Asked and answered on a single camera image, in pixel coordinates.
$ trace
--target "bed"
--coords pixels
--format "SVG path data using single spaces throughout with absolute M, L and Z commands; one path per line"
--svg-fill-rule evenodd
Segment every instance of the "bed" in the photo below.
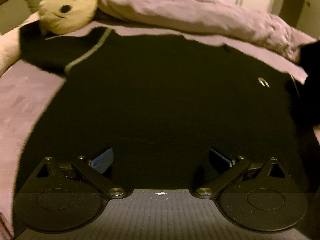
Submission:
M 22 26 L 38 20 L 38 3 L 39 0 L 0 0 L 0 33 L 3 35 L 0 38 L 1 42 L 13 42 L 12 46 L 19 45 L 14 37 L 17 37 Z M 81 30 L 68 33 L 66 36 L 83 37 L 97 27 L 111 28 L 120 36 L 172 34 L 182 35 L 188 41 L 197 41 L 215 47 L 227 45 L 266 63 L 270 68 L 282 73 L 290 73 L 294 79 L 302 84 L 307 77 L 301 67 L 284 56 L 271 52 L 266 48 L 222 35 L 190 34 L 154 25 L 119 21 L 113 17 L 103 16 L 95 18 Z M 305 42 L 313 40 L 313 38 L 307 36 L 304 38 Z M 3 59 L 3 62 L 5 60 L 10 65 L 10 68 L 0 78 L 0 153 L 2 158 L 0 168 L 0 213 L 7 228 L 3 228 L 2 238 L 6 239 L 5 237 L 7 237 L 9 239 L 10 235 L 14 234 L 12 228 L 12 203 L 21 154 L 38 120 L 63 87 L 67 78 L 65 75 L 50 73 L 27 63 L 21 60 L 17 54 L 14 54 L 9 59 Z M 319 142 L 320 128 L 314 127 L 313 132 L 314 134 L 308 135 L 306 139 L 310 139 L 315 135 Z M 319 145 L 314 143 L 315 141 L 311 139 L 309 148 L 317 149 Z M 312 219 L 308 222 L 310 225 L 315 223 Z M 291 231 L 291 236 L 283 235 L 283 239 L 307 239 L 299 231 L 293 230 Z

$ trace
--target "triangular cutout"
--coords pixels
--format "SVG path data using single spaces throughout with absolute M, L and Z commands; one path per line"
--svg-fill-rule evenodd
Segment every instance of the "triangular cutout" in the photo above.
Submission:
M 269 176 L 276 177 L 276 178 L 285 178 L 283 171 L 280 169 L 277 163 L 272 165 Z
M 50 175 L 49 175 L 48 167 L 47 167 L 47 164 L 45 164 L 39 171 L 37 178 L 43 178 L 43 177 L 49 177 L 49 176 Z

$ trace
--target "black fabric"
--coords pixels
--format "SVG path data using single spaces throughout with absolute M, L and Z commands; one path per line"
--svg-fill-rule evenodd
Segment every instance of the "black fabric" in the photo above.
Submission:
M 308 74 L 301 89 L 301 100 L 305 111 L 306 122 L 312 125 L 320 124 L 320 41 L 304 44 L 300 48 L 300 62 L 305 72 Z
M 68 44 L 78 39 L 68 37 Z M 71 62 L 78 47 L 64 37 L 51 41 L 61 49 L 68 46 L 61 56 Z M 46 53 L 51 60 L 61 52 Z M 28 61 L 39 64 L 36 56 Z M 108 177 L 126 190 L 198 187 L 218 176 L 208 161 L 214 147 L 255 162 L 276 156 L 307 192 L 319 181 L 308 165 L 310 154 L 320 156 L 320 147 L 295 106 L 299 101 L 289 74 L 237 49 L 177 35 L 111 32 L 100 49 L 71 69 L 34 127 L 20 159 L 15 195 L 44 157 L 70 161 L 107 145 L 115 153 Z M 319 159 L 313 161 L 319 165 Z
M 320 73 L 320 41 L 309 44 L 303 44 L 300 47 L 301 66 L 307 74 Z
M 106 28 L 98 27 L 83 37 L 57 37 L 53 33 L 41 35 L 39 21 L 20 28 L 21 58 L 36 66 L 63 73 L 65 66 L 89 51 L 100 39 Z

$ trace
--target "cat plush toy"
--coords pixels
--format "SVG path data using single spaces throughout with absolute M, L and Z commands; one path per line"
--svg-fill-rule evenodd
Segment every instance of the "cat plush toy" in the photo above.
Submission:
M 98 0 L 41 0 L 39 25 L 43 35 L 48 31 L 61 35 L 76 31 L 91 22 Z

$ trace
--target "pink blanket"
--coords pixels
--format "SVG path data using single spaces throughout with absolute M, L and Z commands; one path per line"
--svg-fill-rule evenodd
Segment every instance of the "pink blanket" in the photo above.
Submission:
M 99 0 L 98 8 L 126 21 L 239 39 L 293 63 L 299 61 L 299 45 L 315 41 L 276 15 L 221 0 Z

